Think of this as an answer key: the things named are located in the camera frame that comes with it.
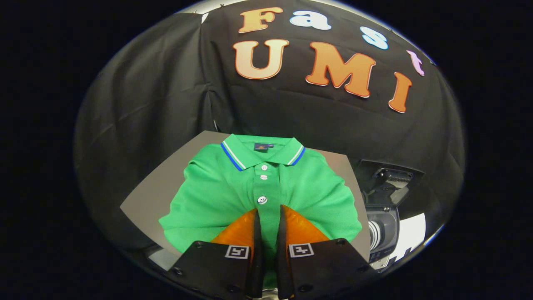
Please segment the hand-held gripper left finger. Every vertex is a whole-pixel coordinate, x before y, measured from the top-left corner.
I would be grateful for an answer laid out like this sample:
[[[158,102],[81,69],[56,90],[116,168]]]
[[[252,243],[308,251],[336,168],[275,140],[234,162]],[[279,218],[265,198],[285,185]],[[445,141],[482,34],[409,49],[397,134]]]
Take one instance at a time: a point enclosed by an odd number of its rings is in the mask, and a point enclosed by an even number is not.
[[[165,277],[206,300],[251,300],[262,296],[263,261],[259,213],[253,209],[212,241],[194,241]]]

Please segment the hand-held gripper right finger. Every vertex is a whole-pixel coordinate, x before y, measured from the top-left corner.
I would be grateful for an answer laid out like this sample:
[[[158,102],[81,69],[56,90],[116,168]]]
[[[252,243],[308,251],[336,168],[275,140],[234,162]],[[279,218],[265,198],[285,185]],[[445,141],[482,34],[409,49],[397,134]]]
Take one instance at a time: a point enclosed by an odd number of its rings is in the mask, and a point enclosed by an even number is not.
[[[334,300],[377,280],[373,269],[344,238],[328,239],[295,210],[281,205],[277,238],[278,297]]]

